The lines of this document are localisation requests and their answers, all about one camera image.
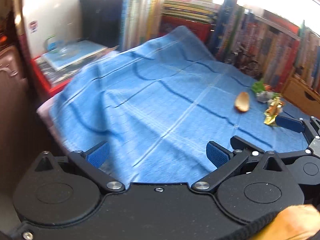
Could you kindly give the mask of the gold foil wrapper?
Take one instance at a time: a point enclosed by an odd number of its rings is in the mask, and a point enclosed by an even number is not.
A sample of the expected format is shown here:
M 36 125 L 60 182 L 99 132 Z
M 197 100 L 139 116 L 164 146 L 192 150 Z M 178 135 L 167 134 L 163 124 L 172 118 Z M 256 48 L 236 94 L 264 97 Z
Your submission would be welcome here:
M 267 102 L 268 109 L 264 112 L 264 124 L 268 126 L 276 126 L 276 117 L 283 111 L 283 105 L 280 97 L 275 97 Z

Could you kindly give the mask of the horizontal stack of books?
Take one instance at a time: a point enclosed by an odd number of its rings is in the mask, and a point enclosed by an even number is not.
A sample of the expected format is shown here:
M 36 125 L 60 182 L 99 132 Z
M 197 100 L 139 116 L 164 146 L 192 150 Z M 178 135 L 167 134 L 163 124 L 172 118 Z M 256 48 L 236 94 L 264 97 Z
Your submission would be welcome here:
M 165 16 L 213 24 L 220 8 L 221 5 L 212 0 L 163 0 L 162 13 Z

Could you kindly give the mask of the wooden drawer organizer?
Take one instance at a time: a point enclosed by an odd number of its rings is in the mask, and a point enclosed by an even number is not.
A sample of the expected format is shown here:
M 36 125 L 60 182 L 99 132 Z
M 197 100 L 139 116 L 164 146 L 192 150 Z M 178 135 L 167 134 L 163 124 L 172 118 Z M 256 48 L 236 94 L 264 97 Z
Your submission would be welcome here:
M 283 90 L 283 97 L 298 107 L 305 114 L 317 117 L 320 115 L 319 94 L 314 92 L 303 81 L 290 77 Z

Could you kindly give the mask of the large dark blue book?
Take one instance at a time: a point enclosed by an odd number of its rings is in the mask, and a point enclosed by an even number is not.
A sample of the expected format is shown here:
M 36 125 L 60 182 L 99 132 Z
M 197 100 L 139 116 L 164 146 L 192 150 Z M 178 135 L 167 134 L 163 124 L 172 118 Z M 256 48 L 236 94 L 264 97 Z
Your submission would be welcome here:
M 123 45 L 128 0 L 79 0 L 82 38 L 106 47 Z

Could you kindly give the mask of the miniature black bicycle model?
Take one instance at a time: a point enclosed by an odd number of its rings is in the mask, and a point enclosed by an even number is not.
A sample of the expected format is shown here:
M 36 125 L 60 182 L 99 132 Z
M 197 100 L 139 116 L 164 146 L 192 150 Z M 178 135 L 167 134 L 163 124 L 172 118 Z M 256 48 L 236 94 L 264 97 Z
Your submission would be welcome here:
M 243 46 L 239 45 L 235 51 L 230 52 L 226 56 L 224 63 L 231 64 L 243 74 L 256 80 L 260 80 L 262 78 L 262 70 L 259 62 L 254 58 L 254 55 L 250 54 Z

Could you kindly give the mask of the orange peel piece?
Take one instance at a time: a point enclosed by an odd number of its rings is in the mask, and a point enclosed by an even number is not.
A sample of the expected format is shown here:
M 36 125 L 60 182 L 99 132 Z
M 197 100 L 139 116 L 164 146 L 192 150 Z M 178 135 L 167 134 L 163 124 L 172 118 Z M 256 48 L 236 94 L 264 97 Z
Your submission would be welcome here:
M 247 92 L 241 92 L 236 97 L 234 107 L 242 113 L 247 112 L 249 110 L 249 94 Z

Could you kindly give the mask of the row of upright books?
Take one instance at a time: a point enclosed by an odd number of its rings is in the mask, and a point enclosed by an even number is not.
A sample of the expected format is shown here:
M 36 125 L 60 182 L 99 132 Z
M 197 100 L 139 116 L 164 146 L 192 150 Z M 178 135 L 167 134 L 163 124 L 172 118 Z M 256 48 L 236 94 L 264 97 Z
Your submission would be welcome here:
M 294 76 L 319 92 L 319 35 L 305 24 L 298 27 L 269 11 L 255 15 L 237 1 L 224 0 L 217 14 L 207 43 L 216 59 L 224 62 L 241 45 L 255 56 L 261 80 L 273 90 L 283 91 Z

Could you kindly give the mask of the red tray with magazines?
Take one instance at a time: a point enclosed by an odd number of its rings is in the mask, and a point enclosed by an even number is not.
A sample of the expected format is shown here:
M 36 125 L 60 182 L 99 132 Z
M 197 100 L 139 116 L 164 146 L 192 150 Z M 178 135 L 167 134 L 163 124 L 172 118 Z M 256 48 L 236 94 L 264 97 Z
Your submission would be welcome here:
M 81 40 L 32 59 L 31 65 L 39 94 L 45 99 L 51 98 L 63 90 L 81 68 L 117 52 L 117 46 L 109 48 Z

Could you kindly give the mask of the left row of books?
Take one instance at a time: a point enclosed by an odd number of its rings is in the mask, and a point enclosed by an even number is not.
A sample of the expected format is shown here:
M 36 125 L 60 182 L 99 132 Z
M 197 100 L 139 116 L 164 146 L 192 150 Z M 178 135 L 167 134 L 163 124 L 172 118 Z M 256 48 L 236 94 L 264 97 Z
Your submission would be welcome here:
M 125 51 L 157 38 L 163 0 L 125 0 L 119 50 Z

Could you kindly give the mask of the pink ribbed suitcase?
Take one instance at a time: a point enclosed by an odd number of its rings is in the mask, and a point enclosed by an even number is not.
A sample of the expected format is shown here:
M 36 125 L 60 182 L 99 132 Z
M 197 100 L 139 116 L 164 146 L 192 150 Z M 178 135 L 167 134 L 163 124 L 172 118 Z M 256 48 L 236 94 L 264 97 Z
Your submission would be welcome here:
M 15 46 L 1 50 L 1 194 L 11 195 L 32 154 L 27 85 Z

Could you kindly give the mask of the blue checked cloth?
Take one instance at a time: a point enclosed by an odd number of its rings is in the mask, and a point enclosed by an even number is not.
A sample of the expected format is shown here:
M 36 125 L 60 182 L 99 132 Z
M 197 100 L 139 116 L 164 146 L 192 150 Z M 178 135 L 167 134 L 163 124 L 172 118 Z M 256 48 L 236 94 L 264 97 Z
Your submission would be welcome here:
M 69 151 L 108 142 L 100 168 L 125 185 L 192 184 L 215 170 L 209 141 L 230 148 L 237 135 L 278 153 L 307 147 L 302 134 L 264 124 L 267 106 L 256 100 L 253 83 L 180 26 L 82 68 L 54 96 L 50 117 Z M 241 92 L 249 94 L 244 113 L 234 107 Z

